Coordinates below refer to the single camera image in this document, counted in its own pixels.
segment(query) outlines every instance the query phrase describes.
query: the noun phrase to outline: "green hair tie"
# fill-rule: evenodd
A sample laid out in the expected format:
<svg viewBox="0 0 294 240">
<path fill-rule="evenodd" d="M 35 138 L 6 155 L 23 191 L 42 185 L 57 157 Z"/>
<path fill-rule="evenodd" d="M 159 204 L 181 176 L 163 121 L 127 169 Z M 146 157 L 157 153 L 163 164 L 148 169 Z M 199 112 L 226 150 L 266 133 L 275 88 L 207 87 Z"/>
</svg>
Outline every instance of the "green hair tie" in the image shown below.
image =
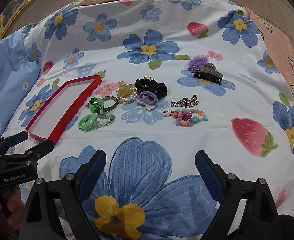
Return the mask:
<svg viewBox="0 0 294 240">
<path fill-rule="evenodd" d="M 90 131 L 93 129 L 94 124 L 98 124 L 97 120 L 98 114 L 87 114 L 78 123 L 78 129 L 81 131 Z"/>
</svg>

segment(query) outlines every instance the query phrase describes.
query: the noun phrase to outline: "bedsheet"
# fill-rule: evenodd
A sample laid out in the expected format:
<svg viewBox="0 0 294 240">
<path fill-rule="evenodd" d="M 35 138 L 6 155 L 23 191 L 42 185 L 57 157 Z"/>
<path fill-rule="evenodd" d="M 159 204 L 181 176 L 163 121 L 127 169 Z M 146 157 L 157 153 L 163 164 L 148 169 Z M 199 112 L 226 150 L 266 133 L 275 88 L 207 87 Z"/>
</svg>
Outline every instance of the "bedsheet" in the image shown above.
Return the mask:
<svg viewBox="0 0 294 240">
<path fill-rule="evenodd" d="M 101 75 L 103 83 L 93 97 L 116 96 L 119 82 L 130 84 L 144 76 L 168 87 L 153 110 L 137 102 L 119 105 L 111 111 L 113 124 L 89 132 L 77 127 L 89 113 L 82 106 L 54 151 L 38 162 L 39 176 L 56 180 L 75 172 L 95 150 L 106 152 L 105 170 L 83 203 L 101 236 L 169 239 L 203 234 L 218 204 L 194 164 L 201 149 L 226 173 L 243 180 L 265 178 L 278 213 L 294 216 L 294 99 L 243 8 L 227 0 L 70 4 L 25 32 L 25 50 L 42 73 L 4 136 L 23 130 L 57 87 L 76 77 Z M 202 55 L 224 75 L 220 85 L 194 78 L 189 71 L 189 64 L 201 64 Z M 199 99 L 194 108 L 209 121 L 182 127 L 162 114 L 175 109 L 172 100 L 193 94 Z M 10 153 L 24 152 L 37 142 L 29 138 Z M 32 184 L 21 185 L 23 199 Z M 241 201 L 232 231 L 244 205 Z M 61 207 L 59 213 L 64 218 Z"/>
</svg>

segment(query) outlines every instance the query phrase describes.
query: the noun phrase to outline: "picture frame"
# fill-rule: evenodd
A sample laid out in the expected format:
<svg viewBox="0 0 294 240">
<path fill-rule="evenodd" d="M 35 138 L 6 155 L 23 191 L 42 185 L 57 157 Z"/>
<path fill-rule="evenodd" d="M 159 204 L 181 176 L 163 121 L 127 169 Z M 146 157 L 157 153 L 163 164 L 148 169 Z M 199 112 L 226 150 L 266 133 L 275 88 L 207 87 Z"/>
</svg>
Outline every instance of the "picture frame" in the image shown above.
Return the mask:
<svg viewBox="0 0 294 240">
<path fill-rule="evenodd" d="M 35 0 L 12 0 L 0 15 L 0 39 L 10 35 L 19 16 Z"/>
</svg>

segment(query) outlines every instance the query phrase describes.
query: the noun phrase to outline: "hair accessory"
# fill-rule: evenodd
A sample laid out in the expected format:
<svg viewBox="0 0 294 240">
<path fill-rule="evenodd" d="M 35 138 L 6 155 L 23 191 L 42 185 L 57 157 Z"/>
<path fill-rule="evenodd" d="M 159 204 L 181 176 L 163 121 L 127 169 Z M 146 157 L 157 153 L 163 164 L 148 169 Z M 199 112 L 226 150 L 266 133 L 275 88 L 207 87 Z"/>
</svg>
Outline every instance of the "hair accessory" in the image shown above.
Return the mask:
<svg viewBox="0 0 294 240">
<path fill-rule="evenodd" d="M 115 104 L 105 108 L 104 101 L 110 101 L 110 100 L 115 101 Z M 104 97 L 104 98 L 92 98 L 90 101 L 88 101 L 86 106 L 87 106 L 87 108 L 90 109 L 90 111 L 93 114 L 103 114 L 108 111 L 111 111 L 117 105 L 118 105 L 118 98 L 113 97 L 113 96 L 109 96 L 109 97 Z"/>
<path fill-rule="evenodd" d="M 170 108 L 162 112 L 163 116 L 173 116 L 176 118 L 176 126 L 193 126 L 194 123 L 199 123 L 201 121 L 208 121 L 204 111 L 199 109 L 175 109 L 175 111 Z"/>
<path fill-rule="evenodd" d="M 167 86 L 164 83 L 157 83 L 156 80 L 152 79 L 137 79 L 135 83 L 138 94 L 144 91 L 154 93 L 158 100 L 164 98 L 167 95 Z"/>
<path fill-rule="evenodd" d="M 97 120 L 98 118 L 101 119 L 110 119 L 106 123 L 100 124 L 99 121 Z M 82 118 L 79 123 L 78 123 L 78 129 L 81 131 L 90 131 L 92 129 L 98 129 L 98 128 L 103 128 L 106 126 L 109 126 L 115 121 L 115 116 L 113 114 L 108 114 L 108 115 L 100 115 L 98 114 L 87 114 L 84 118 Z"/>
<path fill-rule="evenodd" d="M 204 55 L 194 56 L 191 60 L 189 60 L 187 70 L 194 73 L 194 70 L 204 67 L 204 65 L 208 62 L 209 62 L 208 58 Z"/>
<path fill-rule="evenodd" d="M 224 76 L 217 71 L 215 65 L 206 63 L 204 67 L 194 70 L 194 77 L 220 84 Z"/>
<path fill-rule="evenodd" d="M 191 108 L 192 106 L 196 106 L 199 103 L 197 95 L 193 95 L 190 99 L 189 98 L 183 98 L 179 101 L 171 101 L 170 106 L 171 107 L 178 107 L 182 106 L 185 108 Z"/>
<path fill-rule="evenodd" d="M 147 103 L 149 105 L 155 105 L 158 102 L 158 98 L 154 93 L 144 91 L 139 94 L 139 101 L 142 103 Z"/>
</svg>

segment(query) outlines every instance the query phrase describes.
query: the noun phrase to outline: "glitter hair clip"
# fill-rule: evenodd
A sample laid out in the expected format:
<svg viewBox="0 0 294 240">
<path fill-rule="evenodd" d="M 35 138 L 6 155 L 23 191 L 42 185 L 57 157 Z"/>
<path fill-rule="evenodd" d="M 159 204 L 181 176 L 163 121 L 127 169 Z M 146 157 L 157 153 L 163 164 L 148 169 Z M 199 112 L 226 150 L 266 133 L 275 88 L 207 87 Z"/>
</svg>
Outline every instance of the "glitter hair clip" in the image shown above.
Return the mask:
<svg viewBox="0 0 294 240">
<path fill-rule="evenodd" d="M 206 63 L 202 68 L 194 70 L 194 77 L 221 84 L 223 75 L 217 71 L 217 68 L 212 63 Z"/>
</svg>

